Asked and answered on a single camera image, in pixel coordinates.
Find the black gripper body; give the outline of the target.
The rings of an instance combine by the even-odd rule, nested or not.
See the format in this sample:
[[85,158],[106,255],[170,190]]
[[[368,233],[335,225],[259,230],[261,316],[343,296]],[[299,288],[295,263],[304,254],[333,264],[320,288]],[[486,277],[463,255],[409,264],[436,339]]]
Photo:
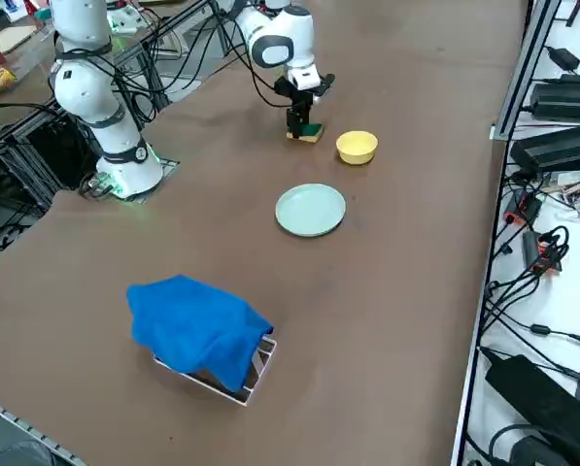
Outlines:
[[318,86],[300,90],[295,83],[281,76],[274,82],[273,90],[277,95],[289,98],[295,108],[302,104],[310,107],[328,92],[335,78],[334,74],[321,76],[321,83]]

